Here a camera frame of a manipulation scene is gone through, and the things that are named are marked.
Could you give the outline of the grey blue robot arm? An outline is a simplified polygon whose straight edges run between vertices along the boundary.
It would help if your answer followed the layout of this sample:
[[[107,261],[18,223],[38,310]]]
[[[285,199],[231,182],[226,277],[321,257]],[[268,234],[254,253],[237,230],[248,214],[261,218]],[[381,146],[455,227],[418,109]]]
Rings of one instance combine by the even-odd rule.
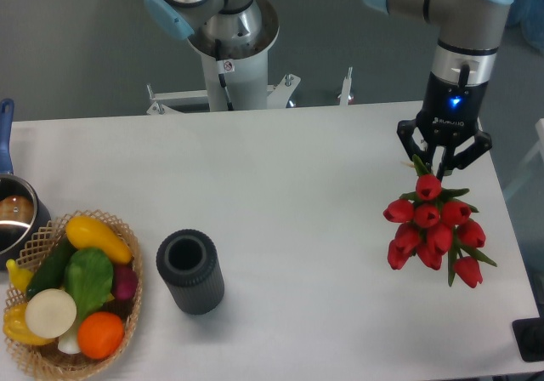
[[[398,124],[408,157],[438,178],[487,152],[479,110],[513,0],[363,0],[439,28],[422,109]],[[201,56],[212,111],[281,108],[297,81],[268,85],[268,52],[279,33],[267,0],[144,0],[155,23]]]

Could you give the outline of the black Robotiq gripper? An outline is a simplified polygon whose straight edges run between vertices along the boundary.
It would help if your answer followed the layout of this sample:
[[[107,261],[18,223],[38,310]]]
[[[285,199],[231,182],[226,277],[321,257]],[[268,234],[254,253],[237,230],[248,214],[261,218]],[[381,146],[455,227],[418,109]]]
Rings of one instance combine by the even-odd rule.
[[[489,151],[492,147],[490,135],[478,130],[485,92],[486,83],[460,88],[430,73],[422,109],[416,119],[402,120],[397,126],[397,135],[409,159],[417,156],[427,170],[433,172],[437,146],[443,146],[437,172],[437,178],[442,180],[454,169],[465,169]],[[416,130],[423,138],[422,143],[415,140]],[[456,153],[456,149],[471,137],[473,143]]]

